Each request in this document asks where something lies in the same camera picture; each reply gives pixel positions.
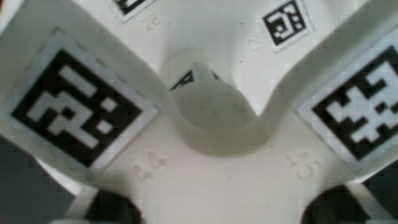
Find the white plastic part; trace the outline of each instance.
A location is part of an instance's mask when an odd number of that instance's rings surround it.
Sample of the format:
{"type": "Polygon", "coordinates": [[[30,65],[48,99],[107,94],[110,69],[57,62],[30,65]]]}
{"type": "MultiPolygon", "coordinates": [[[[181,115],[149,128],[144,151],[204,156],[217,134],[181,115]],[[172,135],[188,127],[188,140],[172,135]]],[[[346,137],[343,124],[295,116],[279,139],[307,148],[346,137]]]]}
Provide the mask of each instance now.
{"type": "MultiPolygon", "coordinates": [[[[0,61],[0,67],[14,74],[4,77],[2,99],[16,82],[23,81],[25,68],[59,26],[108,65],[124,83],[160,106],[162,113],[155,122],[92,176],[94,184],[130,197],[147,224],[298,224],[306,206],[318,193],[354,179],[350,164],[336,156],[295,110],[361,52],[396,27],[396,4],[378,0],[361,8],[362,2],[302,1],[313,32],[277,53],[267,34],[261,30],[256,32],[256,27],[258,18],[281,6],[282,1],[233,4],[229,1],[156,1],[130,21],[121,22],[110,10],[112,2],[76,0],[124,45],[119,45],[69,1],[36,0],[28,2],[30,7],[21,9],[12,24],[18,35],[5,32],[0,41],[5,52],[12,49],[7,56],[20,58],[18,66],[11,63],[14,59],[0,61]],[[332,32],[357,9],[361,13],[355,20],[332,32]],[[48,13],[52,19],[39,18],[41,12],[48,13]],[[34,33],[27,29],[32,26],[37,31],[34,33]],[[16,38],[23,36],[30,37],[28,43],[16,38]],[[171,62],[174,58],[183,58],[178,55],[188,50],[206,53],[199,53],[201,56],[192,53],[195,56],[187,60],[171,62]],[[151,66],[165,86],[130,51],[151,66]],[[231,132],[210,130],[211,123],[204,125],[195,123],[199,120],[192,122],[178,108],[178,94],[194,91],[195,86],[201,88],[201,84],[187,86],[179,93],[167,93],[183,70],[192,67],[192,58],[201,57],[211,58],[197,62],[213,63],[215,66],[208,67],[219,70],[226,83],[236,85],[254,114],[259,114],[247,129],[240,130],[247,134],[243,137],[233,136],[231,132]],[[174,68],[169,62],[187,64],[174,68]]],[[[187,101],[185,106],[203,106],[210,111],[203,99],[199,105],[190,105],[187,101]]],[[[68,164],[62,167],[11,126],[0,126],[5,137],[60,172],[78,176],[80,171],[87,170],[71,169],[71,160],[59,158],[60,163],[68,164]]]]}

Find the white surface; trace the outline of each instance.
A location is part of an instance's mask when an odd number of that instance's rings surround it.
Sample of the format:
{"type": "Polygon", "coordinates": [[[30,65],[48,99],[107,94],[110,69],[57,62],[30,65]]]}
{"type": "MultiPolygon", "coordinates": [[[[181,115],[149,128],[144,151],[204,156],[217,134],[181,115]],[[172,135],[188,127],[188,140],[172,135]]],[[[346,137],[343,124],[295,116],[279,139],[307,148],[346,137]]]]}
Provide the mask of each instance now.
{"type": "MultiPolygon", "coordinates": [[[[295,108],[314,89],[341,72],[346,62],[357,58],[359,52],[370,48],[386,31],[396,26],[393,3],[389,0],[377,1],[391,17],[375,15],[370,7],[361,19],[371,18],[384,25],[355,24],[354,21],[345,26],[345,31],[339,31],[345,41],[341,36],[334,36],[327,47],[323,45],[316,49],[288,75],[286,71],[345,16],[357,9],[357,5],[350,7],[354,2],[306,1],[314,32],[275,55],[270,42],[261,39],[261,48],[254,52],[247,38],[254,34],[258,12],[279,5],[277,1],[156,1],[124,24],[112,14],[108,4],[98,1],[92,7],[92,1],[78,1],[155,72],[179,51],[201,48],[210,52],[220,60],[220,67],[227,68],[226,76],[249,97],[256,112],[263,110],[275,84],[286,77],[275,89],[268,111],[261,113],[254,124],[247,124],[243,129],[231,132],[206,132],[187,124],[181,114],[176,113],[167,88],[156,82],[151,70],[76,8],[66,8],[68,1],[36,0],[37,5],[32,3],[25,8],[12,27],[14,32],[7,33],[0,42],[0,47],[14,58],[20,58],[23,65],[12,65],[7,58],[0,61],[0,67],[14,74],[0,83],[0,99],[21,80],[23,68],[34,60],[53,28],[60,26],[110,70],[121,75],[126,84],[160,105],[162,114],[155,122],[94,178],[101,188],[131,198],[147,224],[298,224],[313,198],[325,189],[354,179],[354,172],[306,126],[295,108]],[[52,20],[39,17],[41,11],[50,13],[52,20]],[[32,26],[37,32],[32,33],[27,43],[25,28],[32,29],[32,26]]],[[[60,169],[62,166],[12,127],[2,125],[0,131],[18,146],[60,169]]]]}
{"type": "Polygon", "coordinates": [[[183,50],[201,49],[220,59],[259,114],[286,72],[366,1],[302,1],[314,31],[279,53],[259,18],[288,1],[156,1],[126,23],[114,16],[108,1],[75,2],[158,74],[183,50]]]}

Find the black square pattern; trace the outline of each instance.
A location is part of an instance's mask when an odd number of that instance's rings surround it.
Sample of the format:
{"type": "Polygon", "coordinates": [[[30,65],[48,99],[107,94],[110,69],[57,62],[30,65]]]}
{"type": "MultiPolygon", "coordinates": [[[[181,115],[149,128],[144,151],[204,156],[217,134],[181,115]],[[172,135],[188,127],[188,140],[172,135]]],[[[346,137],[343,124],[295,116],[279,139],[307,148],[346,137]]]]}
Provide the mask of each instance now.
{"type": "Polygon", "coordinates": [[[307,30],[306,13],[297,0],[290,1],[263,17],[274,45],[279,47],[307,30]]]}
{"type": "Polygon", "coordinates": [[[92,70],[60,50],[12,117],[85,166],[117,141],[140,113],[92,70]]]}
{"type": "Polygon", "coordinates": [[[357,160],[398,133],[398,53],[391,46],[313,107],[357,160]]]}

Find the dark object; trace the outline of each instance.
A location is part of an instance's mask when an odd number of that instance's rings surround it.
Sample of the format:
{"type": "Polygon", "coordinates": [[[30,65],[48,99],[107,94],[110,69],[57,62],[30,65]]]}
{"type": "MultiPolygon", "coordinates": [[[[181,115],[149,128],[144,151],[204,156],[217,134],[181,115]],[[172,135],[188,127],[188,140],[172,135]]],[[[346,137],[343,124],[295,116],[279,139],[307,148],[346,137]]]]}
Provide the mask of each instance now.
{"type": "Polygon", "coordinates": [[[99,191],[85,214],[91,223],[140,224],[140,211],[128,198],[99,191]]]}
{"type": "Polygon", "coordinates": [[[366,180],[364,186],[394,219],[398,219],[398,161],[366,180]]]}
{"type": "Polygon", "coordinates": [[[370,216],[345,186],[332,188],[314,199],[302,224],[364,224],[370,216]]]}

